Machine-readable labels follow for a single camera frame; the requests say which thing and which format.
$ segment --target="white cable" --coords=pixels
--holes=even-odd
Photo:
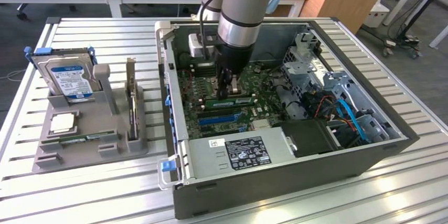
[[[10,81],[22,81],[22,80],[15,80],[13,79],[11,77],[17,76],[18,74],[21,74],[22,72],[26,72],[27,69],[23,69],[23,70],[18,70],[18,71],[14,71],[11,73],[7,74],[7,76],[3,76],[0,77],[0,80],[3,79],[9,79]]]

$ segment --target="aluminum extrusion table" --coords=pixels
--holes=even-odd
[[[59,24],[46,25],[38,47],[93,45],[99,62],[111,64],[110,80],[115,87],[125,85],[126,58],[137,58],[150,153],[129,161],[34,175],[49,89],[30,65],[0,131],[0,146],[6,148],[0,162],[0,221],[233,224],[448,221],[447,126],[349,29],[329,18],[318,18],[317,22],[422,139],[357,178],[177,220],[173,192],[159,189],[157,173],[157,161],[167,154],[154,31],[155,20],[162,19],[63,18]],[[323,56],[338,69],[339,62],[326,48]]]

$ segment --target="gray carpet floor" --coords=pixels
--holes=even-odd
[[[402,13],[414,6],[417,1],[409,1]],[[397,1],[387,0],[385,4],[394,7]],[[0,54],[0,77],[5,77],[9,72],[27,67],[29,62],[25,58],[23,48],[37,45],[47,17],[110,17],[111,15],[109,6],[101,4],[79,4],[77,5],[77,12],[71,12],[69,5],[31,4],[25,11],[31,21],[25,22],[17,18],[18,6],[19,4],[0,5],[0,48],[3,52]],[[193,13],[198,11],[198,6],[189,7]],[[130,14],[130,9],[122,7],[125,17],[178,16],[178,5],[138,5],[134,8],[138,12]],[[190,16],[189,13],[183,12],[183,6],[179,14],[181,16]],[[393,26],[391,34],[395,34],[402,20]],[[430,48],[429,44],[447,25],[448,10],[438,3],[433,3],[411,29],[411,33],[422,40],[422,52],[425,54],[425,57],[417,60],[411,59],[411,51],[402,48],[395,50],[394,56],[382,57],[383,42],[363,30],[357,34],[386,66],[446,123],[448,123],[448,106],[445,103],[445,99],[448,97],[448,38],[441,43],[439,50]],[[382,25],[377,32],[386,38],[389,27]],[[22,75],[17,75],[15,79],[21,80]],[[0,125],[3,125],[19,84],[21,82],[0,79]]]

